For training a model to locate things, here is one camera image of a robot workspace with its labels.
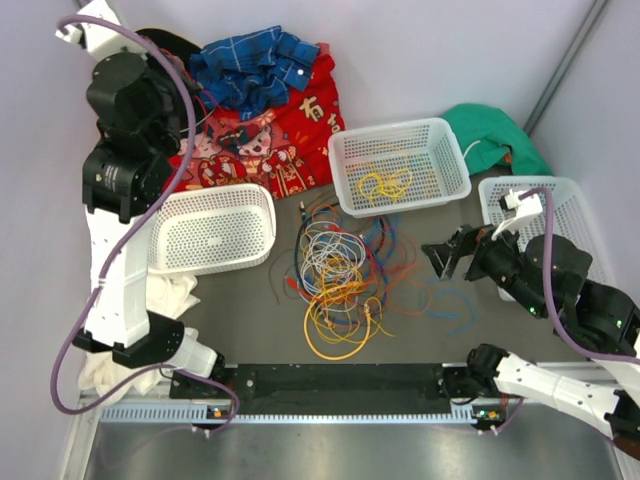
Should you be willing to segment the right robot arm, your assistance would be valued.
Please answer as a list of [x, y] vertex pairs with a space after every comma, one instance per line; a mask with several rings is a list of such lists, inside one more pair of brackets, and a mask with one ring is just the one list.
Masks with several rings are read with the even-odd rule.
[[443, 243], [421, 250], [436, 275], [448, 279], [459, 261], [471, 262], [469, 282], [490, 279], [579, 355], [615, 379], [602, 387], [553, 373], [517, 354], [482, 343], [466, 359], [465, 386], [477, 395], [531, 399], [597, 430], [627, 455], [639, 456], [639, 308], [629, 295], [589, 277], [593, 257], [570, 240], [520, 236], [496, 227], [463, 225]]

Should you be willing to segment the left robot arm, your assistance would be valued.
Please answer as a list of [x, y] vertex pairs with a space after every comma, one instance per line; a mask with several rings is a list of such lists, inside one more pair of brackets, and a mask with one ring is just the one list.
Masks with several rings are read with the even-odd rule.
[[181, 117], [191, 102], [158, 63], [121, 51], [99, 61], [86, 99], [100, 138], [82, 167], [82, 203], [96, 290], [75, 347], [111, 355], [126, 368], [169, 365], [192, 374], [205, 396], [226, 387], [223, 357], [187, 334], [185, 325], [146, 306], [148, 252], [181, 147]]

